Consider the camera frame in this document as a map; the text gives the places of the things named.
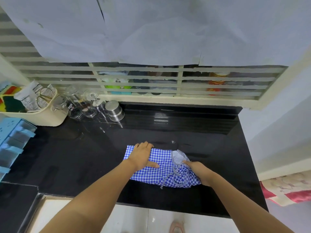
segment cream plastic caddy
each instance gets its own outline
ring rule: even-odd
[[[54,111],[54,109],[52,109],[52,102],[57,96],[58,92],[56,90],[55,96],[49,102],[48,106],[39,110],[38,112],[33,113],[0,112],[0,113],[4,114],[7,117],[23,118],[36,126],[56,127],[58,125],[61,125],[66,118],[66,114],[64,114],[62,111],[60,110]]]

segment black countertop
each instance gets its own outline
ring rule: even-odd
[[[122,106],[126,116],[119,123],[67,118],[58,127],[38,127],[3,182],[31,185],[40,194],[74,197],[115,168],[127,145],[148,141],[155,148],[179,149],[190,160],[204,163],[267,210],[238,120],[239,109]],[[160,189],[130,180],[118,203],[229,217],[215,192],[203,185]]]

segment cloth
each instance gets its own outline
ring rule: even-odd
[[[266,199],[280,206],[311,201],[311,170],[260,182]]]
[[[128,158],[133,149],[133,145],[127,146],[124,159]],[[185,153],[180,150],[151,149],[149,161],[156,162],[160,167],[145,167],[135,172],[131,179],[148,184],[160,185],[161,188],[163,186],[190,188],[192,185],[201,184],[199,178],[192,172],[190,167],[184,163],[176,163],[173,160],[174,156],[178,156],[179,160],[181,159],[180,156],[182,156],[184,160],[189,161]]]

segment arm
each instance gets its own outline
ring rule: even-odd
[[[99,233],[125,184],[138,170],[159,165],[148,161],[152,144],[136,144],[128,159],[98,179],[59,211],[40,233]]]
[[[202,163],[188,161],[184,163],[191,167],[203,185],[214,189],[241,233],[293,233],[278,219]]]

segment blue drawer organizer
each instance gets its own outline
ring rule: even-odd
[[[31,137],[36,126],[21,118],[4,118],[0,123],[0,181],[10,171],[19,154]]]

